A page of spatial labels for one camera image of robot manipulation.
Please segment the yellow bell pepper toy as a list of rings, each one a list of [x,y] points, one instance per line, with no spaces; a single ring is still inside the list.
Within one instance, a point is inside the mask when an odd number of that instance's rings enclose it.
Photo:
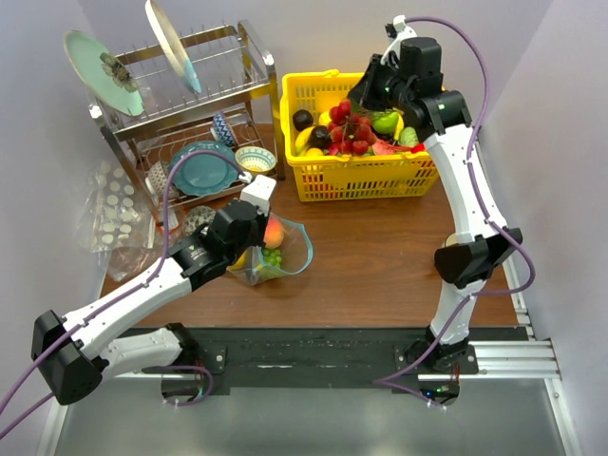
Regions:
[[[248,253],[244,252],[237,261],[230,267],[231,270],[241,270],[247,264]]]

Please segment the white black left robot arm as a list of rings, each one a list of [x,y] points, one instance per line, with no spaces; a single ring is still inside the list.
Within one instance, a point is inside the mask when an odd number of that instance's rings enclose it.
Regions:
[[[232,199],[209,226],[177,241],[148,270],[64,316],[47,311],[33,326],[31,358],[52,396],[70,405],[128,371],[190,371],[198,342],[181,324],[133,337],[124,332],[161,306],[223,276],[250,247],[263,243],[269,202]]]

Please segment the clear zip bag blue seal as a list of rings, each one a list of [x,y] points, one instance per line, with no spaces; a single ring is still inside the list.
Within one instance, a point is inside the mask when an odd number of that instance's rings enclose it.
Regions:
[[[284,239],[280,247],[282,254],[282,274],[265,275],[261,272],[263,259],[262,250],[265,247],[250,247],[245,252],[248,253],[247,264],[241,270],[228,271],[249,286],[256,286],[262,282],[282,278],[284,276],[295,276],[308,268],[314,257],[314,248],[303,224],[296,223],[275,214],[283,224]]]

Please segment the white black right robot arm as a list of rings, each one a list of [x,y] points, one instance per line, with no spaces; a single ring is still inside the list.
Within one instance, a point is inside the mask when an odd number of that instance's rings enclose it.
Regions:
[[[454,221],[455,241],[438,249],[434,266],[442,279],[440,300],[421,354],[425,364],[443,373],[466,353],[476,297],[494,270],[523,240],[495,206],[475,150],[476,134],[464,96],[443,88],[442,49],[429,37],[398,38],[384,54],[375,54],[349,97],[380,111],[396,107],[417,130],[439,173]]]

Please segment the red yellow apple toy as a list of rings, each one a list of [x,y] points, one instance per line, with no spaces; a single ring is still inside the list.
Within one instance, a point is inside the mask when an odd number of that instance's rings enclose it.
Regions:
[[[264,245],[268,249],[277,249],[284,239],[284,228],[281,220],[275,216],[270,216],[265,234]]]

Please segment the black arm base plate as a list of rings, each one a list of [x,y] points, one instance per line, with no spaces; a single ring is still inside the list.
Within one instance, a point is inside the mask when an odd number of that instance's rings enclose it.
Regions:
[[[479,371],[473,346],[436,347],[422,329],[397,328],[191,328],[185,364],[200,362],[213,375],[215,394],[235,388],[365,389],[395,374],[396,383],[418,387],[420,374],[445,376],[425,396],[449,397],[460,376]]]

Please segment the green grape bunch toy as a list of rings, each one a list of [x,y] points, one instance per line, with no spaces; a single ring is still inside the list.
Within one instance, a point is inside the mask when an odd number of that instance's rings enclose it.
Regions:
[[[262,273],[270,276],[280,276],[282,274],[282,254],[280,249],[263,249],[262,259]]]

